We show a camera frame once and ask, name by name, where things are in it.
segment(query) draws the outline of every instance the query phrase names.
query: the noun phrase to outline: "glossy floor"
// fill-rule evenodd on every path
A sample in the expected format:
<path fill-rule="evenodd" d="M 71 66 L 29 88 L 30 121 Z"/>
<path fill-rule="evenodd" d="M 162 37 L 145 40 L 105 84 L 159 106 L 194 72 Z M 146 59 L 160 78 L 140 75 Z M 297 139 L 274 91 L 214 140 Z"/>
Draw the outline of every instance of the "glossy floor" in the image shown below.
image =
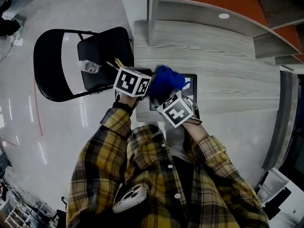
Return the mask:
<path fill-rule="evenodd" d="M 6 140 L 3 141 L 4 148 L 14 167 L 9 168 L 7 174 L 12 177 L 9 180 L 13 185 L 17 183 L 54 209 L 64 209 L 60 197 L 68 196 L 79 152 L 112 105 L 114 93 L 108 90 L 54 103 L 36 88 L 36 102 L 35 42 L 44 31 L 54 28 L 95 32 L 117 26 L 128 31 L 130 28 L 121 0 L 35 0 L 22 11 L 22 15 L 27 19 L 22 46 L 15 45 L 0 63 L 0 137 Z M 76 66 L 78 41 L 77 36 L 66 34 L 62 44 L 63 69 L 73 93 L 84 91 Z M 1 46 L 3 57 L 9 47 L 8 41 L 1 42 L 4 43 Z M 215 114 L 204 120 L 210 134 L 226 145 L 240 174 L 256 185 L 263 173 L 261 166 L 272 137 L 276 111 Z M 136 126 L 138 123 L 134 121 L 133 127 Z"/>

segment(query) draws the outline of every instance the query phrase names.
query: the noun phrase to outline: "hand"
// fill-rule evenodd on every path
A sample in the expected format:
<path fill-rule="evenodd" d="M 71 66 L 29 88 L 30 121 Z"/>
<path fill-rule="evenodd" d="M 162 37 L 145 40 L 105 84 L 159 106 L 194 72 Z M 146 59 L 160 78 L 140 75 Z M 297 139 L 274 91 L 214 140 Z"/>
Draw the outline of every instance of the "hand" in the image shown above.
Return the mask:
<path fill-rule="evenodd" d="M 129 107 L 131 107 L 133 109 L 133 107 L 136 103 L 137 97 L 131 97 L 131 96 L 128 96 L 123 93 L 120 93 L 119 97 L 120 97 L 119 101 L 118 101 L 119 103 L 127 104 Z"/>

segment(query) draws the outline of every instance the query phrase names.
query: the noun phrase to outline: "white cube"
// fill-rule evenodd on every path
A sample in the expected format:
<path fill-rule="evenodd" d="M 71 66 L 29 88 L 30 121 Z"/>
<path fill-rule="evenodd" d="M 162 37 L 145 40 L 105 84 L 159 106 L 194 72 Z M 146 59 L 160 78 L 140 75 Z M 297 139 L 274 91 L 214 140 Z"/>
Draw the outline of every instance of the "white cube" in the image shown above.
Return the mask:
<path fill-rule="evenodd" d="M 144 96 L 151 77 L 129 67 L 121 67 L 113 88 L 132 97 Z"/>
<path fill-rule="evenodd" d="M 178 127 L 193 116 L 192 104 L 181 91 L 177 91 L 166 102 L 160 105 L 157 111 L 173 127 Z"/>

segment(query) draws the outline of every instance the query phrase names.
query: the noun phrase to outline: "shirt sleeve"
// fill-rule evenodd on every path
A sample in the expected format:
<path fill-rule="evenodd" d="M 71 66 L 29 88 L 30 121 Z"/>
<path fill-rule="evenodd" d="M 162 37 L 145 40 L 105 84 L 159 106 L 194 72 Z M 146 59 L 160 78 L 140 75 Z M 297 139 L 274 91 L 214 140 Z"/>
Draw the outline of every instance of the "shirt sleeve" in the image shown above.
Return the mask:
<path fill-rule="evenodd" d="M 251 186 L 232 165 L 226 148 L 213 136 L 202 139 L 193 149 L 213 179 L 222 199 L 242 228 L 268 228 L 268 217 Z"/>
<path fill-rule="evenodd" d="M 66 227 L 82 227 L 112 208 L 126 160 L 126 137 L 131 131 L 128 113 L 109 109 L 101 126 L 81 151 L 68 197 Z"/>

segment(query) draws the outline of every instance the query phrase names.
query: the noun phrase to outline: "plastic water bottle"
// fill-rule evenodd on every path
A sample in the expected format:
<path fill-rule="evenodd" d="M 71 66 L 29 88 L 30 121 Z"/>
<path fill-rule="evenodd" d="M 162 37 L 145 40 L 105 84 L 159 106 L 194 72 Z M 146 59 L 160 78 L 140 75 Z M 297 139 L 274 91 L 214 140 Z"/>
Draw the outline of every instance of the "plastic water bottle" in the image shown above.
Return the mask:
<path fill-rule="evenodd" d="M 81 71 L 90 73 L 90 74 L 97 74 L 100 69 L 100 65 L 93 63 L 89 60 L 79 61 L 78 66 L 80 66 Z"/>

